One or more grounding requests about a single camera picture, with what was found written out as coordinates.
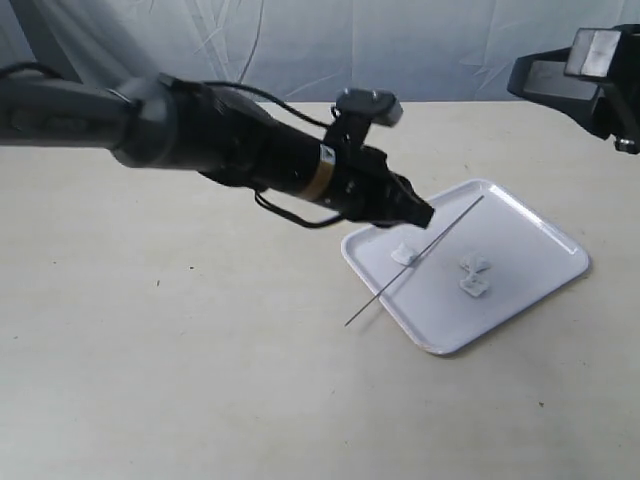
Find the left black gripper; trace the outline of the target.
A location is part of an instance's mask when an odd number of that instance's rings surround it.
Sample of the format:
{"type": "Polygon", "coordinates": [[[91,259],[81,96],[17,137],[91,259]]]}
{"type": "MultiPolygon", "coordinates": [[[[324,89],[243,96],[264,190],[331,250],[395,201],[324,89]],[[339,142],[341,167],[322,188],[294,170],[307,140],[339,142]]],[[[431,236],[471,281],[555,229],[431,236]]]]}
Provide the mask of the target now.
{"type": "Polygon", "coordinates": [[[406,177],[389,169],[384,152],[326,143],[319,146],[319,205],[335,213],[321,225],[347,221],[426,229],[435,214],[406,177]]]}

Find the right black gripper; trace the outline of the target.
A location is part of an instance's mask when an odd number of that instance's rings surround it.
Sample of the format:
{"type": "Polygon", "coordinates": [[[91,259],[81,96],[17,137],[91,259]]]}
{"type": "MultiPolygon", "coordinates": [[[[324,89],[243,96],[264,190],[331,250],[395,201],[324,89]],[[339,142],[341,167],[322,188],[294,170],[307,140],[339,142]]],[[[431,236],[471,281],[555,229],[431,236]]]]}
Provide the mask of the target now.
{"type": "Polygon", "coordinates": [[[639,153],[639,25],[624,24],[608,76],[596,83],[565,74],[569,48],[519,57],[511,70],[507,91],[528,102],[571,118],[589,134],[615,148],[639,153]]]}

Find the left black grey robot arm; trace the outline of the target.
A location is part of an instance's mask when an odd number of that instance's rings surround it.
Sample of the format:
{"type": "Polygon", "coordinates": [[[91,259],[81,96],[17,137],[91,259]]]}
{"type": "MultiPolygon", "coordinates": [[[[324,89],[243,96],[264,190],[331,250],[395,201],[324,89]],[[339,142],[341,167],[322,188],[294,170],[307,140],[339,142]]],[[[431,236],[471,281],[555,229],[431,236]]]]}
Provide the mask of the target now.
{"type": "Polygon", "coordinates": [[[102,148],[129,168],[194,171],[252,190],[266,210],[273,204],[264,194],[274,190],[331,210],[333,223],[428,226],[433,207],[365,142],[372,126],[399,122],[393,93],[344,91],[322,138],[275,119],[259,105],[263,97],[244,84],[165,74],[98,88],[20,62],[1,71],[1,141],[102,148]]]}

